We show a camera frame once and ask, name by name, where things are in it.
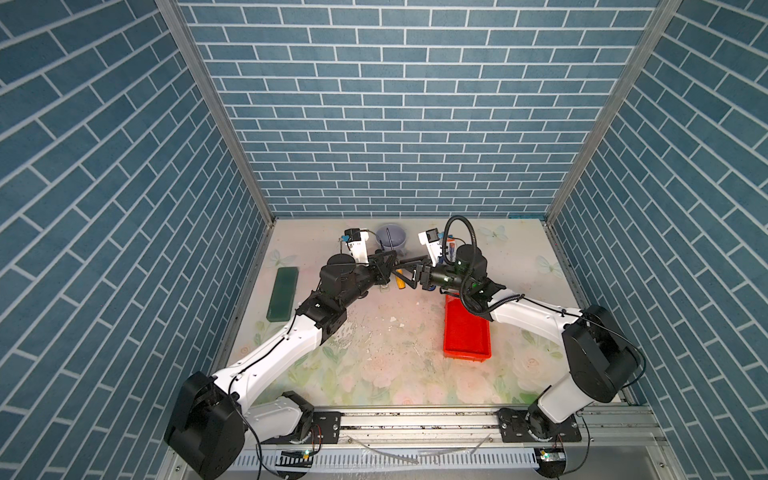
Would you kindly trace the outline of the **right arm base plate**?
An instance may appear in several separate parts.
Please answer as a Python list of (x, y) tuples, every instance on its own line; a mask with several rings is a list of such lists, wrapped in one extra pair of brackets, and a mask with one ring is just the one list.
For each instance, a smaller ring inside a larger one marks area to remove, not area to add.
[(565, 421), (555, 423), (537, 408), (513, 409), (504, 407), (496, 412), (501, 439), (504, 443), (546, 443), (582, 441), (577, 419), (570, 415)]

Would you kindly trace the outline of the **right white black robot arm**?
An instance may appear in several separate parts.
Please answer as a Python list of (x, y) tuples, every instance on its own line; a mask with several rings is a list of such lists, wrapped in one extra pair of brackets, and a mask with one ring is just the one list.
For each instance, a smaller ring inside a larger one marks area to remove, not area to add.
[(572, 416), (593, 402), (608, 403), (646, 365), (643, 353), (621, 332), (610, 311), (560, 307), (516, 293), (487, 275), (487, 260), (472, 245), (438, 264), (430, 256), (399, 262), (397, 276), (412, 288), (451, 294), (471, 314), (512, 325), (554, 343), (564, 352), (567, 373), (528, 407), (531, 435), (549, 440)]

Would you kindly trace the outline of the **yellow handled screwdriver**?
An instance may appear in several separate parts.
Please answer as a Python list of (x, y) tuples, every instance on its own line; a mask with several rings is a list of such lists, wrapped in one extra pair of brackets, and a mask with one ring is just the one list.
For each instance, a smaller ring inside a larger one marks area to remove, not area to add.
[(396, 283), (397, 283), (397, 287), (398, 287), (400, 290), (403, 290), (403, 289), (405, 289), (405, 288), (406, 288), (406, 283), (405, 283), (405, 281), (402, 279), (402, 271), (401, 271), (401, 270), (397, 270), (397, 271), (396, 271), (396, 274), (395, 274), (395, 277), (396, 277)]

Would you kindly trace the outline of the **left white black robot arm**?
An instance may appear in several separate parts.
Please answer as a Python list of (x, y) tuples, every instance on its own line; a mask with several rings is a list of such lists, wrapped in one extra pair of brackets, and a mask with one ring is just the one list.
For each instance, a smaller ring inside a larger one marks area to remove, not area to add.
[(247, 410), (283, 372), (339, 330), (353, 302), (388, 284), (397, 268), (394, 251), (378, 251), (366, 262), (349, 254), (331, 256), (317, 288), (286, 326), (232, 365), (212, 375), (195, 372), (181, 384), (165, 443), (201, 478), (216, 479), (234, 463), (248, 432), (263, 440), (303, 438), (313, 408), (295, 393), (264, 405), (264, 423), (247, 419)]

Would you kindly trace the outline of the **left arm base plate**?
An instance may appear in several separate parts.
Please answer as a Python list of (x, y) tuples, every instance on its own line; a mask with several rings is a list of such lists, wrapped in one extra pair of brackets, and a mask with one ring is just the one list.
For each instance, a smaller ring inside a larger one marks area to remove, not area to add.
[(266, 444), (298, 444), (317, 446), (319, 443), (337, 444), (341, 433), (341, 420), (343, 415), (340, 411), (315, 411), (310, 423), (309, 429), (302, 433), (303, 424), (298, 426), (299, 431), (286, 436), (275, 437), (266, 440)]

